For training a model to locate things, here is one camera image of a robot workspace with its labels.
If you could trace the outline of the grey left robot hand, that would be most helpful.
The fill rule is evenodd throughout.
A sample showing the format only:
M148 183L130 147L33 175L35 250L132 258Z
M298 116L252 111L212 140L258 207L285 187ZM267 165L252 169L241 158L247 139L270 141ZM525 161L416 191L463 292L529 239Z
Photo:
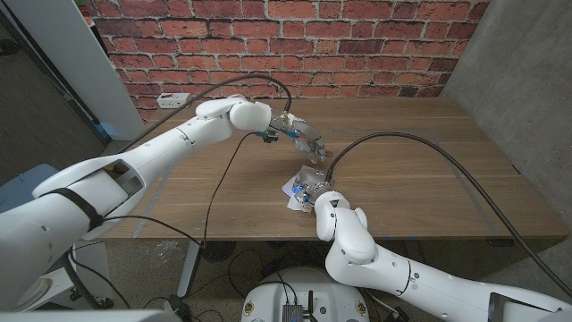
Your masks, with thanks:
M281 114L270 124L293 138L294 147L312 164L324 160L326 147L321 132L314 125L294 114Z

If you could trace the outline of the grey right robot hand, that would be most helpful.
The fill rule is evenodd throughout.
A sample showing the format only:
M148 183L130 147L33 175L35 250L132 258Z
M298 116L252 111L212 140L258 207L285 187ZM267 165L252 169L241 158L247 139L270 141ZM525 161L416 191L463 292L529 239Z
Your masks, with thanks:
M332 190L333 184L325 180L325 173L305 165L294 176L294 182L290 185L292 197L308 210L315 206L321 195Z

